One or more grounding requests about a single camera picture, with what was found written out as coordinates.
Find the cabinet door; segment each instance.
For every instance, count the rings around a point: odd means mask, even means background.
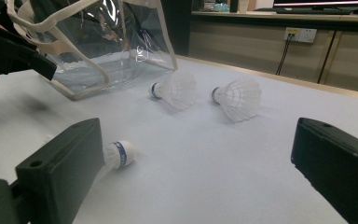
[[[337,44],[325,85],[358,91],[358,33],[343,32]]]

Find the shuttlecock cork base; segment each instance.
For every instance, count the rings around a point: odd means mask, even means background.
[[[105,166],[97,174],[96,179],[101,179],[113,169],[120,169],[131,164],[135,158],[136,149],[127,141],[117,141],[103,148]]]

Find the transparent plastic bag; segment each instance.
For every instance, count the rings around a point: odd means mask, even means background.
[[[73,100],[177,69],[159,0],[8,0],[7,14]]]

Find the black cable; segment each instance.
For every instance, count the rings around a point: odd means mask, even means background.
[[[281,58],[281,62],[279,64],[279,66],[278,66],[277,72],[275,73],[275,75],[277,75],[277,76],[279,76],[281,74],[281,69],[282,69],[282,66],[283,66],[283,62],[284,62],[284,59],[286,58],[287,50],[289,49],[290,41],[292,40],[293,36],[294,36],[293,34],[289,34],[287,36],[286,44],[284,45],[284,50],[283,50],[283,55],[282,55],[282,58]]]

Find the desk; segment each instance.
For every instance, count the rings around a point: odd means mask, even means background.
[[[198,100],[177,112],[147,89],[126,89],[72,102],[34,72],[0,76],[0,178],[48,135],[98,117],[103,143],[128,140],[135,163],[93,188],[74,223],[346,223],[290,162],[298,118],[318,119],[358,137],[358,92],[181,58]],[[258,115],[231,122],[211,91],[238,77],[260,83]]]
[[[286,27],[317,34],[290,43],[281,76],[358,91],[358,15],[192,12],[188,55],[276,74]]]

